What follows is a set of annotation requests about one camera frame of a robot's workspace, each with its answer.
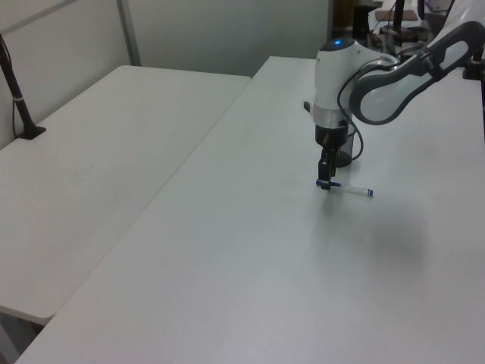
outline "robotic arm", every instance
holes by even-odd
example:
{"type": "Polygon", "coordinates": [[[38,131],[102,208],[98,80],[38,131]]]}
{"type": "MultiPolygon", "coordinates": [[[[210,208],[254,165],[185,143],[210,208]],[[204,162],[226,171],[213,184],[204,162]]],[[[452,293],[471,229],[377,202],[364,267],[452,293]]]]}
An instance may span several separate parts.
{"type": "Polygon", "coordinates": [[[456,2],[440,34],[403,64],[353,39],[326,43],[317,56],[313,103],[305,103],[316,124],[315,139],[322,146],[321,188],[329,190],[336,167],[350,163],[342,157],[352,114],[372,125],[397,118],[416,95],[483,48],[484,26],[482,1],[456,2]]]}

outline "black cable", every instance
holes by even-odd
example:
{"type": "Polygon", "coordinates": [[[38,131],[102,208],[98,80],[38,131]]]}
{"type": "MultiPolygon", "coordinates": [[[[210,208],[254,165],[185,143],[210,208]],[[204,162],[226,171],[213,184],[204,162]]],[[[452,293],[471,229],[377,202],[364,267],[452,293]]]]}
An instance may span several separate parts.
{"type": "Polygon", "coordinates": [[[5,41],[3,40],[3,37],[2,35],[0,34],[0,42],[2,43],[2,47],[3,49],[7,52],[7,56],[8,56],[8,62],[10,63],[10,65],[12,64],[12,58],[10,56],[10,52],[8,51],[8,47],[7,47],[7,44],[5,44],[5,41]]]}
{"type": "MultiPolygon", "coordinates": [[[[354,121],[352,120],[352,118],[349,116],[349,114],[347,114],[347,111],[345,111],[345,109],[343,108],[342,106],[342,103],[340,102],[340,97],[342,96],[342,93],[343,93],[343,90],[347,87],[347,85],[353,81],[357,76],[358,74],[362,71],[362,68],[365,67],[367,64],[373,62],[373,61],[369,61],[368,63],[366,64],[363,64],[358,70],[357,72],[355,72],[342,86],[342,88],[340,89],[339,91],[339,94],[337,95],[336,97],[336,103],[337,105],[339,106],[340,108],[340,111],[345,115],[346,119],[347,119],[347,122],[352,125],[355,129],[355,132],[357,133],[358,135],[358,139],[361,143],[361,148],[360,150],[358,151],[357,155],[355,157],[352,158],[353,161],[355,161],[358,157],[360,157],[362,155],[362,153],[364,152],[364,138],[362,137],[362,134],[361,134],[361,131],[358,129],[357,125],[355,125],[354,121]]],[[[369,69],[366,73],[368,72],[371,72],[371,71],[376,71],[376,70],[384,70],[384,71],[388,71],[390,68],[392,67],[395,67],[396,65],[395,64],[391,64],[390,66],[382,66],[382,65],[376,65],[375,67],[372,67],[371,69],[369,69]]]]}
{"type": "MultiPolygon", "coordinates": [[[[394,5],[393,7],[391,8],[390,10],[390,13],[393,12],[393,9],[396,8],[396,4],[397,4],[397,0],[394,2],[394,5]]],[[[387,48],[387,41],[389,40],[389,27],[390,27],[390,24],[391,24],[391,15],[389,14],[387,16],[387,29],[386,29],[386,48],[387,48]]]]}
{"type": "Polygon", "coordinates": [[[400,55],[404,55],[405,53],[408,53],[408,52],[413,52],[413,51],[417,51],[419,49],[423,48],[422,45],[417,45],[415,47],[411,47],[411,48],[407,48],[405,49],[404,51],[401,51],[399,53],[396,53],[396,57],[399,57],[400,55]]]}
{"type": "MultiPolygon", "coordinates": [[[[393,11],[394,7],[396,6],[396,3],[397,3],[397,0],[394,2],[394,5],[391,7],[391,9],[387,12],[386,16],[384,17],[384,19],[386,19],[386,17],[388,17],[388,19],[390,19],[390,16],[391,16],[391,12],[393,11]]],[[[377,26],[382,23],[381,20],[379,20],[376,24],[376,26],[373,28],[373,30],[371,31],[371,35],[374,34],[374,31],[376,30],[377,26]]]]}
{"type": "Polygon", "coordinates": [[[14,137],[17,139],[17,131],[15,131],[15,101],[12,100],[12,130],[14,131],[14,137]]]}
{"type": "MultiPolygon", "coordinates": [[[[11,66],[12,65],[12,58],[10,56],[10,52],[8,51],[8,47],[5,44],[5,41],[4,41],[4,39],[3,39],[3,37],[2,37],[1,34],[0,34],[0,43],[2,45],[2,48],[7,53],[8,63],[10,63],[10,66],[11,66]]],[[[14,137],[15,137],[15,139],[17,139],[17,131],[15,130],[15,101],[14,100],[12,100],[12,130],[14,131],[14,137]]]]}

